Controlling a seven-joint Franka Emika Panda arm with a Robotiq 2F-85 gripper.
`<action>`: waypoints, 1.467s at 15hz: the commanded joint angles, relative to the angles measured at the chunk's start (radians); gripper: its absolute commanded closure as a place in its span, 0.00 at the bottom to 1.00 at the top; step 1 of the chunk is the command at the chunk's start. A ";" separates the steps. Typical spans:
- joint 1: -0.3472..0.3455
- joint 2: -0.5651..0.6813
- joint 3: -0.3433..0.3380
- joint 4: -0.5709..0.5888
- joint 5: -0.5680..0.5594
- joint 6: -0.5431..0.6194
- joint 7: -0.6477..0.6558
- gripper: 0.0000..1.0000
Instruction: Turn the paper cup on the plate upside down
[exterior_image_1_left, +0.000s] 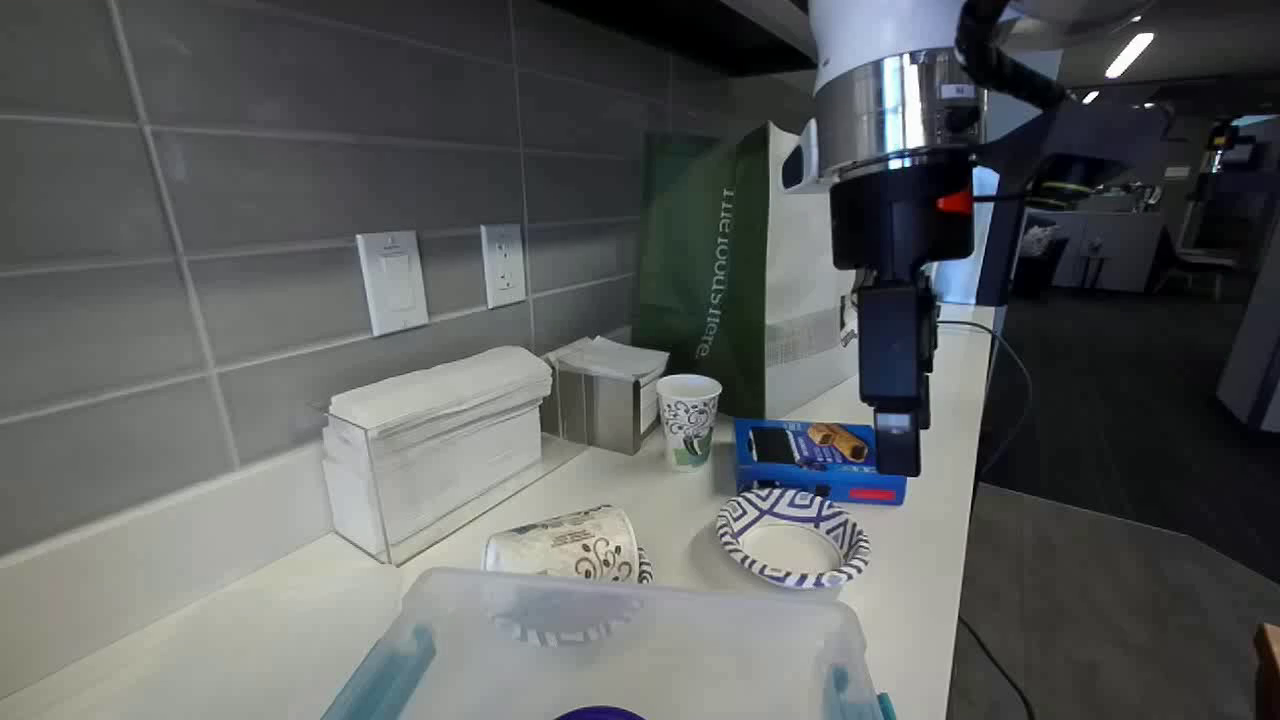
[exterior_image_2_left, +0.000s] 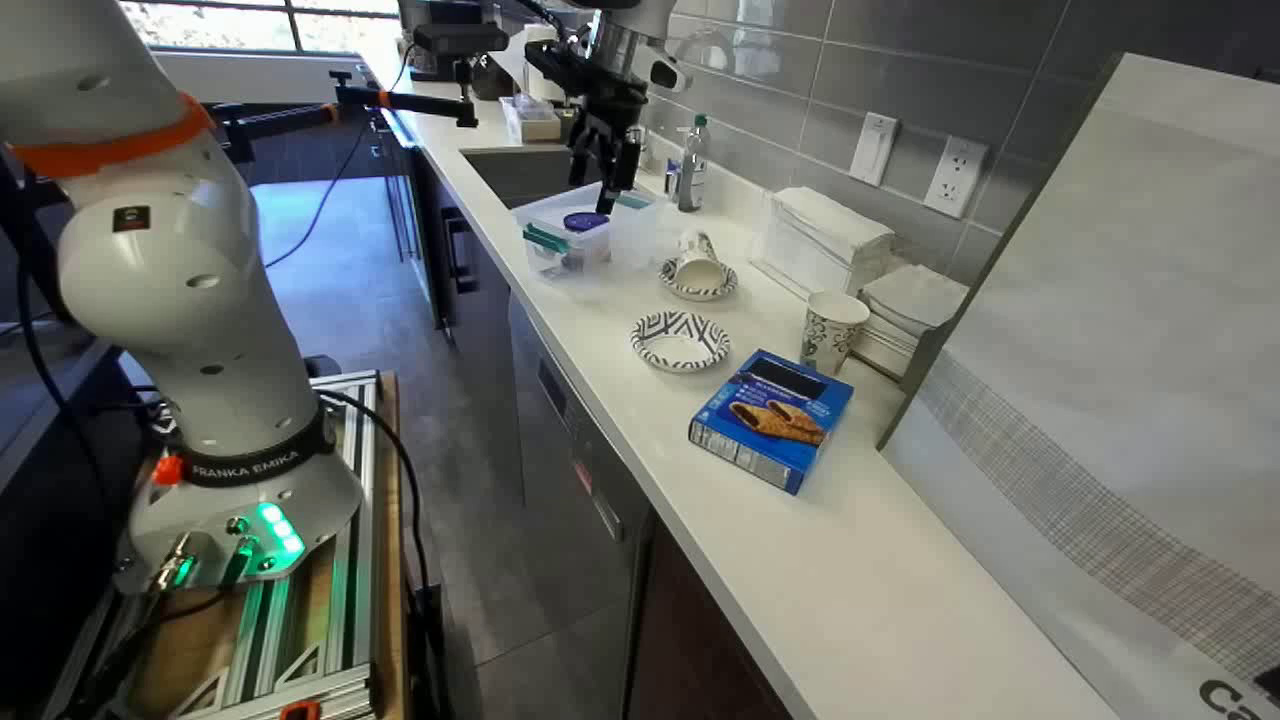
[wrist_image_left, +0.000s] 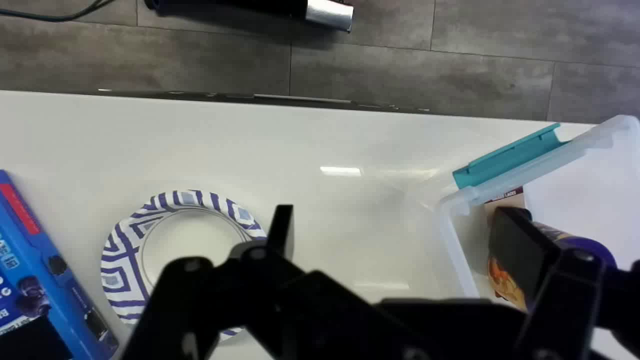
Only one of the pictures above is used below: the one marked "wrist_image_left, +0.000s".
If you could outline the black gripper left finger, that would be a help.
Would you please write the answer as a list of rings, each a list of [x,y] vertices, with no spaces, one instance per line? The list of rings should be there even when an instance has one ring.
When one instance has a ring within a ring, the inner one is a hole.
[[[279,203],[275,207],[275,215],[268,230],[268,246],[285,255],[290,257],[295,253],[295,205],[293,203]]]

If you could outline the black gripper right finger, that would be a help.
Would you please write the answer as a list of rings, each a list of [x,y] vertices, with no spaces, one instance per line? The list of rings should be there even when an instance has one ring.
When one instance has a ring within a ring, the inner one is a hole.
[[[493,291],[529,310],[538,295],[549,268],[561,253],[525,207],[499,205],[491,220],[488,277]]]

